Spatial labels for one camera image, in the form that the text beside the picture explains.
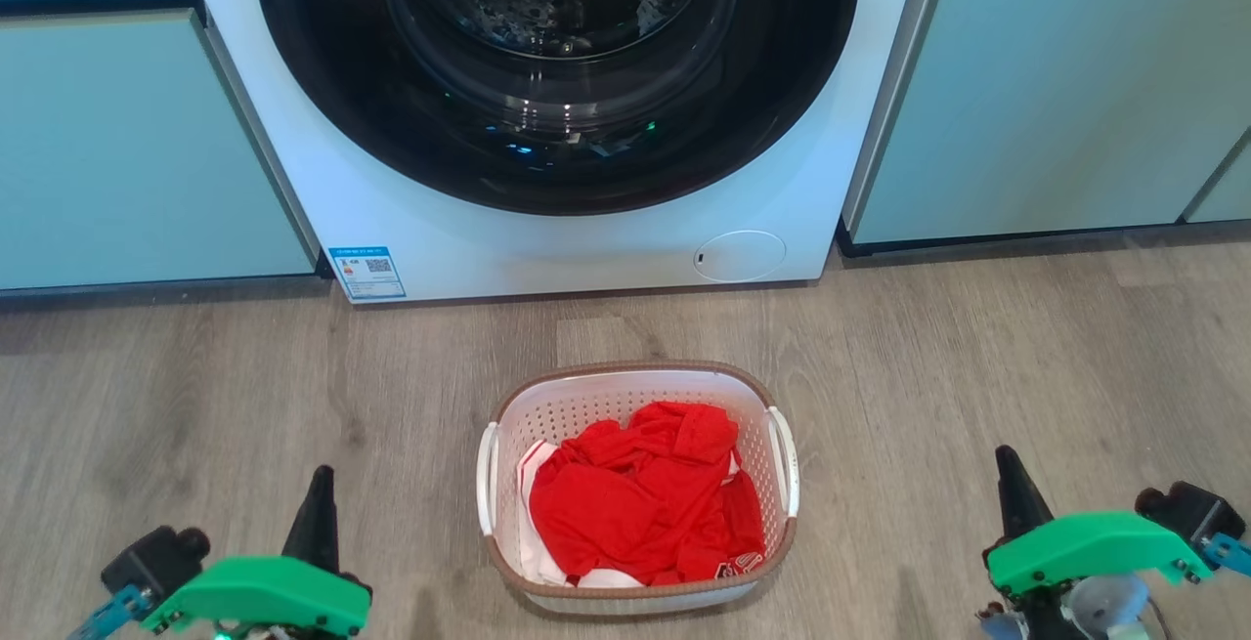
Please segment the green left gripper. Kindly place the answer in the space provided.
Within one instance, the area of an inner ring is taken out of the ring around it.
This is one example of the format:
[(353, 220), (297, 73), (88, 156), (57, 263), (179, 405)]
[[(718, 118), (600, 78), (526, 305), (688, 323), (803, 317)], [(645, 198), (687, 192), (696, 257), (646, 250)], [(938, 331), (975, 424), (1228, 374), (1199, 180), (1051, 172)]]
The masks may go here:
[(281, 556), (226, 558), (184, 582), (148, 614), (148, 632), (181, 632), (194, 622), (280, 626), (314, 636), (357, 636), (372, 595), (340, 572), (334, 470), (313, 472)]

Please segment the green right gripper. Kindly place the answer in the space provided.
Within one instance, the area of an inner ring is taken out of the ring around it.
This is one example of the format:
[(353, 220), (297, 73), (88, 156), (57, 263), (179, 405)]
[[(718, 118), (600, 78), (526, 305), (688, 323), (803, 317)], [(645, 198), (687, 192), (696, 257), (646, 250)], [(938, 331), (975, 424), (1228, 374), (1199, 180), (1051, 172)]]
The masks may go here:
[(1082, 578), (1156, 570), (1172, 585), (1207, 580), (1207, 562), (1178, 532), (1131, 511), (1055, 519), (1020, 454), (997, 446), (998, 502), (1005, 545), (986, 555), (991, 582), (1010, 598)]

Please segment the white perforated laundry basket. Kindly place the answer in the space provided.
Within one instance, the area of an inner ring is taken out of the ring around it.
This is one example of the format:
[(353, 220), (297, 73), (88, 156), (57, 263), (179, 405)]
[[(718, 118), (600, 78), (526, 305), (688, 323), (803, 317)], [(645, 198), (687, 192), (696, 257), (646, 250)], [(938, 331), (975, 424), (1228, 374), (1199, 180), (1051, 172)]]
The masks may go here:
[[(706, 402), (739, 426), (743, 468), (762, 498), (763, 561), (746, 575), (663, 588), (560, 588), (527, 581), (520, 565), (523, 452), (559, 442), (599, 420), (626, 422), (649, 402)], [(769, 581), (798, 529), (799, 465), (794, 435), (774, 399), (728, 362), (590, 362), (542, 374), (505, 396), (480, 436), (475, 461), (480, 534), (497, 572), (533, 609), (563, 618), (641, 619), (698, 612), (747, 598)]]

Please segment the blue energy label sticker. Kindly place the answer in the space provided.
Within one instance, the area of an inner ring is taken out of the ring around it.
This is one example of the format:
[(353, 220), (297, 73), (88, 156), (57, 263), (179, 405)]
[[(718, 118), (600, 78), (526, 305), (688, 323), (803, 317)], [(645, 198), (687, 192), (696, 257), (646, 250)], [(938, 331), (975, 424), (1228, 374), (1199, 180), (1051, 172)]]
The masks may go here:
[(402, 302), (408, 298), (392, 252), (384, 245), (329, 248), (327, 260), (350, 302)]

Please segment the red mesh garment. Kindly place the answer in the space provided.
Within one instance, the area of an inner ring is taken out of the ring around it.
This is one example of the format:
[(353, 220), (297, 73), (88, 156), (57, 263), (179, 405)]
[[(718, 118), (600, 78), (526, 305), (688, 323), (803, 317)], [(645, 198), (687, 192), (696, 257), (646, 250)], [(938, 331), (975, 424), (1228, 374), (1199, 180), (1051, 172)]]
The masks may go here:
[(646, 588), (756, 572), (767, 541), (739, 426), (716, 405), (651, 402), (518, 462), (523, 578)]

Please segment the round white filter cover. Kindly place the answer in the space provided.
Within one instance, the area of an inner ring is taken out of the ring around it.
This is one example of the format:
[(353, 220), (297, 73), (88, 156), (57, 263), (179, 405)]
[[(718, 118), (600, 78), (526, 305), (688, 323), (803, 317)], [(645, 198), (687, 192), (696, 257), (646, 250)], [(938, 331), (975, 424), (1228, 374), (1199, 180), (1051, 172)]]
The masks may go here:
[(756, 282), (786, 260), (787, 245), (769, 232), (741, 230), (714, 236), (697, 249), (694, 271), (711, 282)]

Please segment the pale green cabinet door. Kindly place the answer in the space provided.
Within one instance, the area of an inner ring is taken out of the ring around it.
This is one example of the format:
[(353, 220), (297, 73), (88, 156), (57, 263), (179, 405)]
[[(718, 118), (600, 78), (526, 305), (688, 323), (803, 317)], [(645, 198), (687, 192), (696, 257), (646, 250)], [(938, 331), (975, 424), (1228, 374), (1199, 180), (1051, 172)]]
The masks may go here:
[(195, 12), (0, 21), (0, 291), (314, 266)]
[(1168, 226), (1251, 125), (1251, 0), (906, 0), (848, 256)]
[(1251, 220), (1251, 125), (1220, 160), (1183, 212), (1186, 222)]

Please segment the white front-load washing machine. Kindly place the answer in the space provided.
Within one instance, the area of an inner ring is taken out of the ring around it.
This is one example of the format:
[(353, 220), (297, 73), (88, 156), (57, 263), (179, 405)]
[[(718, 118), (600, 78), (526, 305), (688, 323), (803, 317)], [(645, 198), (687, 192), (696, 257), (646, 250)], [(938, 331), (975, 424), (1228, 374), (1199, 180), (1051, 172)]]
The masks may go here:
[(734, 284), (701, 278), (693, 258), (708, 239), (741, 230), (774, 234), (787, 245), (782, 266), (756, 282), (817, 279), (906, 0), (858, 0), (847, 48), (816, 102), (746, 168), (669, 202), (588, 216), (500, 211), (395, 172), (306, 98), (259, 0), (204, 2), (266, 155), (327, 265), (329, 248), (384, 245), (407, 289), (404, 301), (442, 301)]

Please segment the black round washer door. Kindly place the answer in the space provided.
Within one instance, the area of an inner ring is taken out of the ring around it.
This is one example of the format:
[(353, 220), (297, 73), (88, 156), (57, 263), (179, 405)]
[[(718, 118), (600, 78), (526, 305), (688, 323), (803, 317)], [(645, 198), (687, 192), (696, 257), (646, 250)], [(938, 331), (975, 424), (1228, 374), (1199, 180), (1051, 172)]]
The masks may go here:
[(259, 0), (306, 98), (395, 172), (540, 216), (634, 211), (777, 145), (858, 0)]

